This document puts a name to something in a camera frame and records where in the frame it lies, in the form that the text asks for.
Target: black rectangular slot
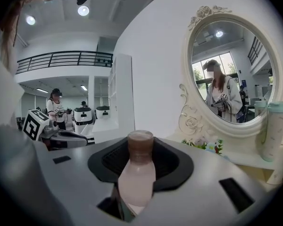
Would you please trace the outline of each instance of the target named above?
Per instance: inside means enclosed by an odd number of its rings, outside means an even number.
[[[52,159],[54,161],[55,164],[61,163],[61,162],[65,162],[70,160],[71,158],[69,156],[61,156],[61,157],[57,157]]]
[[[220,180],[219,183],[225,190],[227,196],[231,199],[238,213],[241,213],[254,203],[233,178]]]

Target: fluorescent light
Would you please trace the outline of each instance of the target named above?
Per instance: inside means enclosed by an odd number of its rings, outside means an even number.
[[[216,37],[217,38],[220,38],[222,35],[223,35],[222,31],[217,31],[217,33],[216,33]]]
[[[48,91],[45,91],[45,90],[43,90],[43,89],[37,88],[37,90],[38,90],[38,91],[42,91],[42,92],[44,92],[44,93],[48,93]]]
[[[36,23],[36,20],[33,16],[28,16],[26,18],[26,22],[29,24],[29,25],[34,25]]]
[[[80,6],[77,10],[79,15],[86,16],[89,14],[89,8],[87,6]]]
[[[88,89],[86,89],[86,87],[84,85],[81,85],[82,89],[87,91]]]

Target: ornate mirror frame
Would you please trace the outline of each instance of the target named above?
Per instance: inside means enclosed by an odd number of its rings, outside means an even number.
[[[199,137],[200,134],[205,131],[224,139],[229,137],[237,139],[246,138],[258,135],[262,132],[266,122],[266,113],[244,124],[227,122],[211,111],[198,91],[191,67],[192,47],[199,32],[208,24],[217,21],[237,23],[249,29],[261,41],[267,51],[273,69],[274,83],[270,102],[283,101],[283,64],[281,63],[277,48],[269,38],[267,31],[258,29],[254,24],[235,15],[234,12],[227,8],[202,6],[197,11],[196,16],[191,18],[191,23],[188,26],[184,39],[182,49],[182,72],[184,81],[183,84],[180,85],[180,89],[183,91],[182,97],[184,97],[186,101],[179,117],[179,130],[177,130],[181,135],[179,136],[177,134],[177,136],[171,136],[170,139],[176,137],[177,140],[179,138],[191,140]]]

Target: white t-shirt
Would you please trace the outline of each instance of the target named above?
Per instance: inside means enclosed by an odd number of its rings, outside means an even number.
[[[49,99],[46,103],[46,109],[47,109],[48,114],[49,114],[49,112],[54,112],[55,114],[57,114],[57,112],[59,110],[63,110],[64,108],[63,108],[63,105],[61,104],[61,102],[59,104],[57,104],[54,101]],[[52,121],[56,121],[56,122],[63,122],[64,121],[64,116],[62,116],[62,117],[58,117],[57,115],[56,116],[48,115],[48,116],[49,116],[49,119],[52,120]]]
[[[212,91],[212,97],[215,102],[219,100],[219,96],[222,94],[222,92],[219,90],[219,88],[213,87]]]

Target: black metal railing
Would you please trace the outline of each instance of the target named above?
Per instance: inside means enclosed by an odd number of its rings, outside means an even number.
[[[113,54],[93,51],[61,51],[32,56],[18,61],[17,73],[47,67],[88,65],[112,67]]]
[[[254,37],[254,41],[251,45],[249,55],[247,56],[250,59],[251,65],[255,62],[256,58],[258,58],[258,54],[260,53],[260,50],[262,49],[263,45],[257,39],[257,37]]]

